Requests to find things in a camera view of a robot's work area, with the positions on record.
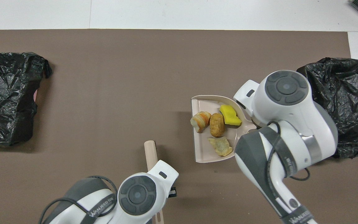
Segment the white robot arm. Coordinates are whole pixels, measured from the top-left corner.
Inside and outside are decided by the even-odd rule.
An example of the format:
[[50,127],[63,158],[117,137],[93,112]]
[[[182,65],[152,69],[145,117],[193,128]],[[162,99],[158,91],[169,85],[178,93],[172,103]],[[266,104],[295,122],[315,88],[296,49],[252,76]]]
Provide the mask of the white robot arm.
[[312,100],[307,79],[295,71],[276,71],[260,84],[247,81],[234,100],[262,127],[238,141],[235,158],[240,169],[283,223],[316,223],[282,182],[333,155],[337,146],[334,121]]
[[126,178],[114,192],[104,177],[88,177],[71,187],[43,224],[145,224],[160,211],[170,196],[179,173],[159,160],[147,173]]

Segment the bread piece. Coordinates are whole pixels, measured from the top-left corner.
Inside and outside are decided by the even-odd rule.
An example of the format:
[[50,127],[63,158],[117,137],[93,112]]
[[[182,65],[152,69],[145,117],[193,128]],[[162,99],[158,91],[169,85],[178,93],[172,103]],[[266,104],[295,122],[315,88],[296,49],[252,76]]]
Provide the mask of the bread piece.
[[209,125],[211,114],[206,111],[200,111],[190,119],[191,125],[197,133],[202,133],[206,126]]
[[230,147],[229,142],[225,136],[220,138],[209,137],[208,141],[211,143],[212,147],[215,149],[215,152],[219,156],[227,156],[233,152],[233,148]]
[[211,135],[219,138],[223,136],[225,132],[225,122],[223,120],[223,115],[219,113],[214,113],[209,120]]

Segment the brown table surface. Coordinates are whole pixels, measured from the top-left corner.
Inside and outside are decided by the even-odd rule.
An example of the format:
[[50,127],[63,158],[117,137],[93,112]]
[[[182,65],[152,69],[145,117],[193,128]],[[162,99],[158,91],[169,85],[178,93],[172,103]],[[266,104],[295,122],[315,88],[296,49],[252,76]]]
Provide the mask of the brown table surface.
[[[146,171],[143,143],[179,172],[165,223],[280,223],[234,158],[196,163],[190,98],[232,98],[248,79],[350,57],[347,33],[0,30],[0,52],[35,52],[54,69],[38,90],[34,136],[0,149],[0,223],[36,223],[77,181],[117,186]],[[358,158],[327,159],[285,180],[319,223],[358,223]]]

